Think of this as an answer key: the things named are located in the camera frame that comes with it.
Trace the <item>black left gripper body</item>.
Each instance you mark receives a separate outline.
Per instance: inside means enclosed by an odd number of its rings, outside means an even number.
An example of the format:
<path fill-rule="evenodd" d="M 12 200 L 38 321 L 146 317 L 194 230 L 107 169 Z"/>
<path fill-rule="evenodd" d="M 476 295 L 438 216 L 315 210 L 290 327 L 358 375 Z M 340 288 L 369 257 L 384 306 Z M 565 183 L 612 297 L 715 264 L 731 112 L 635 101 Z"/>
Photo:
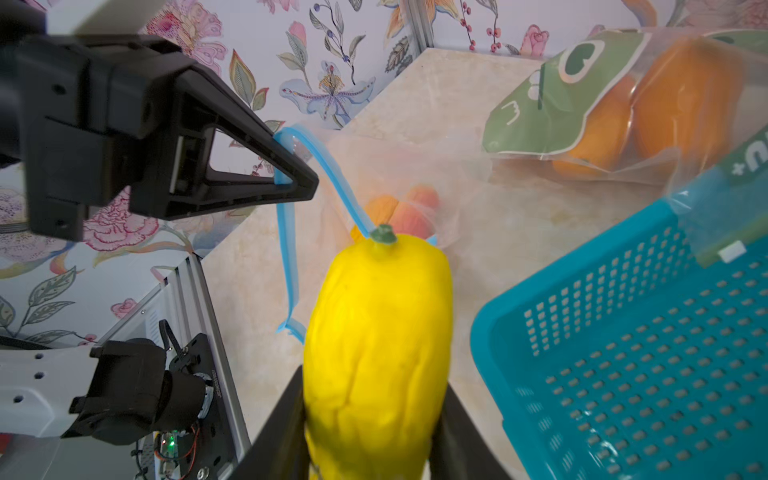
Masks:
<path fill-rule="evenodd" d="M 34 234 L 81 241 L 122 191 L 129 209 L 172 215 L 180 50 L 142 33 L 158 1 L 1 5 L 1 162 L 25 169 Z"/>

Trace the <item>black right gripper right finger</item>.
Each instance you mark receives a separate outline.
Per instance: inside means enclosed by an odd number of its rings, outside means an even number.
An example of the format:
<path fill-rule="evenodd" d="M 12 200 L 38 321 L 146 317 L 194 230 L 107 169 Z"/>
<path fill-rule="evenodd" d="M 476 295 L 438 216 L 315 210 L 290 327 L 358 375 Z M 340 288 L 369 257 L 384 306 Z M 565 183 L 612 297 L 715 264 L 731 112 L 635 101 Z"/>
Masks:
<path fill-rule="evenodd" d="M 451 386 L 445 394 L 428 462 L 431 479 L 512 479 L 484 442 Z"/>

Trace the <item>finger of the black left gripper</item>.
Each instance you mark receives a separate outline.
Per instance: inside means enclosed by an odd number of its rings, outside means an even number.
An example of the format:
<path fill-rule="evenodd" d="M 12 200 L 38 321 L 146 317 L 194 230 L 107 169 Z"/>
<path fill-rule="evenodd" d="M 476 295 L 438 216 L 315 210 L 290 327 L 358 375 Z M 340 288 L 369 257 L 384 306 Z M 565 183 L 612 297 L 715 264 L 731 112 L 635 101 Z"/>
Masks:
<path fill-rule="evenodd" d="M 178 220 L 241 207 L 308 201 L 319 179 L 314 171 L 300 172 L 281 183 L 253 176 L 227 174 L 223 181 L 192 177 L 181 188 L 170 177 L 147 178 L 131 186 L 129 211 L 161 220 Z"/>
<path fill-rule="evenodd" d="M 288 151 L 244 102 L 205 67 L 193 66 L 174 81 L 173 121 L 180 139 L 173 171 L 178 198 L 311 198 L 315 172 Z M 286 178 L 260 180 L 210 166 L 215 137 L 222 134 Z"/>

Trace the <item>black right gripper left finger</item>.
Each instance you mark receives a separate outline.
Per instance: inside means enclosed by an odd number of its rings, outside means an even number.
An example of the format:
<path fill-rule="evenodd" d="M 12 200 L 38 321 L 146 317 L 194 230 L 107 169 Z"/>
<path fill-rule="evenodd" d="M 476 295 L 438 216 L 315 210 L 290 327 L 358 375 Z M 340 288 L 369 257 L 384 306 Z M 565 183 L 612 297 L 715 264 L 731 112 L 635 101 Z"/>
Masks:
<path fill-rule="evenodd" d="M 234 480 L 307 480 L 303 368 L 291 377 L 251 447 L 230 476 Z"/>

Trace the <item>yellow mango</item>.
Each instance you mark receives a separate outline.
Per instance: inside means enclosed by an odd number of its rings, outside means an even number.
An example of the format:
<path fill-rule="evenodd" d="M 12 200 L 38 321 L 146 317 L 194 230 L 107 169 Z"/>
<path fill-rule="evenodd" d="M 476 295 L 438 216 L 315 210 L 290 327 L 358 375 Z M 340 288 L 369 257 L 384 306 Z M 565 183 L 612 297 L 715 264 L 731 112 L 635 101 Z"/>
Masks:
<path fill-rule="evenodd" d="M 448 386 L 453 281 L 445 254 L 386 224 L 332 261 L 304 345 L 316 479 L 418 479 Z"/>

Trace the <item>clear zip-top bag blue zipper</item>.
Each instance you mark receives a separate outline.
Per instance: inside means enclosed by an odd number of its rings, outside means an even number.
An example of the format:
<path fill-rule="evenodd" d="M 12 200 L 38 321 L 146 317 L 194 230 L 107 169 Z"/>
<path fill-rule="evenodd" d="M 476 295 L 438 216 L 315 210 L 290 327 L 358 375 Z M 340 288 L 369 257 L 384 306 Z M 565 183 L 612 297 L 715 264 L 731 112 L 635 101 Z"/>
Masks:
<path fill-rule="evenodd" d="M 276 139 L 314 168 L 307 203 L 276 207 L 288 308 L 278 331 L 303 341 L 332 257 L 381 224 L 438 248 L 467 230 L 459 214 L 490 182 L 492 161 L 456 141 L 412 145 L 296 125 Z"/>

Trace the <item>orange mango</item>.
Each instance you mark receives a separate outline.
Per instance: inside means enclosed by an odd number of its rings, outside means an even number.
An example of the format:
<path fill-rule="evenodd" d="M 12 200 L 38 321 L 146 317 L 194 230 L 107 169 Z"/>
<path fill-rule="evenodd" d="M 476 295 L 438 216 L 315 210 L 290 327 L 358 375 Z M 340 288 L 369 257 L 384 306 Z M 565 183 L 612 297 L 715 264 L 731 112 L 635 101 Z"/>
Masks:
<path fill-rule="evenodd" d="M 684 38 L 652 64 L 633 94 L 633 132 L 642 159 L 675 148 L 696 172 L 728 152 L 744 87 L 741 56 L 726 43 Z"/>
<path fill-rule="evenodd" d="M 623 77 L 587 117 L 581 140 L 552 160 L 559 175 L 579 180 L 598 179 L 614 172 L 626 144 L 632 117 L 635 80 Z"/>
<path fill-rule="evenodd" d="M 378 226 L 389 223 L 398 205 L 399 200 L 397 198 L 391 195 L 379 195 L 365 205 L 364 211 L 374 226 Z"/>

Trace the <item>clear zip-top bag green print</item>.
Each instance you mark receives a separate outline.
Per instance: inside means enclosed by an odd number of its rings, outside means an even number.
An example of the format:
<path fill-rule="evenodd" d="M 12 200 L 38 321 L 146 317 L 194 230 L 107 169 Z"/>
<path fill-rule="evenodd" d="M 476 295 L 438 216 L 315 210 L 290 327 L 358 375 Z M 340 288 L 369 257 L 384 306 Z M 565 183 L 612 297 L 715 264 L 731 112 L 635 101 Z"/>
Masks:
<path fill-rule="evenodd" d="M 701 264 L 767 234 L 767 34 L 606 30 L 494 107 L 482 145 L 561 176 L 664 188 Z"/>

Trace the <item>orange mango front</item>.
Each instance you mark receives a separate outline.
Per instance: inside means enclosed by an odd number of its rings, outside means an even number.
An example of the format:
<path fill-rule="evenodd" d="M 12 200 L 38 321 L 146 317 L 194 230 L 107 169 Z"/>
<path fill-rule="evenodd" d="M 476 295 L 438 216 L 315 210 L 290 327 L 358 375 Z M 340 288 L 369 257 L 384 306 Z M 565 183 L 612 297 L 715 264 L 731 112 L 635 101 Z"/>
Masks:
<path fill-rule="evenodd" d="M 398 205 L 399 200 L 397 198 L 391 195 L 379 195 L 365 205 L 364 211 L 374 226 L 378 226 L 389 223 Z"/>

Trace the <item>red mango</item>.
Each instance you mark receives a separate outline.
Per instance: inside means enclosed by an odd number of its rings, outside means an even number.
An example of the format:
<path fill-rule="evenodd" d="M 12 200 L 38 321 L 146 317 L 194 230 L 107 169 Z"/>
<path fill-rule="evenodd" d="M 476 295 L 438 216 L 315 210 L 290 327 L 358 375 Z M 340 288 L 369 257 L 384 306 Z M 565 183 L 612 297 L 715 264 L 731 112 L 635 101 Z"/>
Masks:
<path fill-rule="evenodd" d="M 433 217 L 439 205 L 439 195 L 434 187 L 429 184 L 416 185 L 398 202 L 389 225 L 396 234 L 426 240 L 435 233 Z"/>

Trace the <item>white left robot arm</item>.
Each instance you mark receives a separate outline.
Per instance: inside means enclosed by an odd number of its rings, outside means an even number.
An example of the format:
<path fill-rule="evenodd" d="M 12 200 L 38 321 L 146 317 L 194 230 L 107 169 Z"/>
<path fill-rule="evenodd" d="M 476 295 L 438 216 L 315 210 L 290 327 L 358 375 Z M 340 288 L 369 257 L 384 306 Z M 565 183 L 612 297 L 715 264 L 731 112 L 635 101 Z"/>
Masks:
<path fill-rule="evenodd" d="M 123 203 L 178 220 L 313 197 L 316 173 L 286 132 L 271 130 L 181 45 L 142 35 L 137 1 L 77 11 L 1 5 L 1 164 L 22 191 L 1 194 L 13 247 L 86 238 L 89 220 Z M 127 445 L 154 430 L 196 428 L 215 389 L 171 372 L 145 339 L 1 355 L 1 429 Z"/>

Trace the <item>teal plastic basket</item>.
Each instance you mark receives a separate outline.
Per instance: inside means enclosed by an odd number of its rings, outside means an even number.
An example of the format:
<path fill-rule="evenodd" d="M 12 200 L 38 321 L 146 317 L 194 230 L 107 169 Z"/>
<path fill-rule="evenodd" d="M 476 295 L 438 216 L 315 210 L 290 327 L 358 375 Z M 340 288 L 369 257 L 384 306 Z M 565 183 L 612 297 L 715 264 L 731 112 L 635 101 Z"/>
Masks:
<path fill-rule="evenodd" d="M 656 202 L 487 303 L 475 365 L 533 479 L 767 475 L 767 243 L 703 267 Z"/>

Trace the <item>aluminium front rail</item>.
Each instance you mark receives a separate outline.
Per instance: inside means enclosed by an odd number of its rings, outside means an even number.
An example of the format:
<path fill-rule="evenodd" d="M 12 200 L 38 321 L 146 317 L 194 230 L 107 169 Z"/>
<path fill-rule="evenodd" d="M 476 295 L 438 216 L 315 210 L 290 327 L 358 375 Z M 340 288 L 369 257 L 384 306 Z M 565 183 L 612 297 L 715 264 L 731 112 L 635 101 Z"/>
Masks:
<path fill-rule="evenodd" d="M 165 349 L 166 369 L 205 383 L 204 416 L 139 441 L 147 479 L 230 479 L 250 440 L 198 256 L 153 288 L 98 343 L 146 338 Z"/>

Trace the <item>aluminium corner post left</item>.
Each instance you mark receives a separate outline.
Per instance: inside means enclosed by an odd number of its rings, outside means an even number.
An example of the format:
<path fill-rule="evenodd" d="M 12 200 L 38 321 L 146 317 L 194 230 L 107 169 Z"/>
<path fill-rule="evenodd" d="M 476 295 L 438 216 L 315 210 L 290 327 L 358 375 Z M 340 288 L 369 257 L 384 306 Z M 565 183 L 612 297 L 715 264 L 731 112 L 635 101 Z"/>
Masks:
<path fill-rule="evenodd" d="M 411 25 L 412 33 L 417 43 L 419 52 L 424 52 L 434 47 L 434 33 L 432 20 L 428 12 L 427 0 L 402 1 L 406 17 Z"/>

